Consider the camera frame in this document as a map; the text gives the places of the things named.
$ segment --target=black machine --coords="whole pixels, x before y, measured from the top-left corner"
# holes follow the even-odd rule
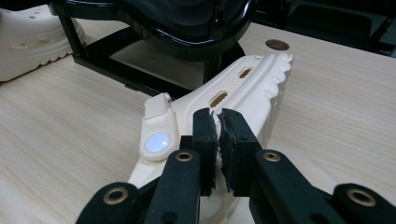
[[[255,223],[395,223],[396,207],[374,191],[342,184],[333,195],[313,187],[282,153],[262,149],[242,114],[223,109],[218,140],[209,109],[193,116],[192,136],[182,136],[163,174],[141,189],[113,183],[96,192],[77,224],[198,223],[200,196],[221,171],[234,197],[249,197]]]

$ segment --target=wooden table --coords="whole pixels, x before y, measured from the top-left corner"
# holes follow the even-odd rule
[[[80,21],[91,43],[125,25]],[[294,54],[268,148],[286,154],[316,187],[353,182],[396,204],[396,60],[251,24],[246,54]],[[188,88],[202,63],[145,43],[114,56]],[[73,223],[104,185],[127,181],[138,159],[149,97],[73,62],[71,56],[0,86],[0,223]],[[230,223],[251,223],[247,200]]]

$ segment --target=light wood surface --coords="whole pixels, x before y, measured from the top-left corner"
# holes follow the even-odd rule
[[[80,22],[88,43],[125,27]],[[240,44],[246,54],[277,53],[268,39],[289,43],[294,55],[268,148],[286,154],[320,189],[353,182],[396,204],[396,60],[257,24]],[[145,43],[113,57],[191,89],[202,80],[202,63]],[[148,98],[71,56],[3,83],[0,223],[74,223],[99,188],[127,181]],[[230,222],[252,223],[247,200]]]

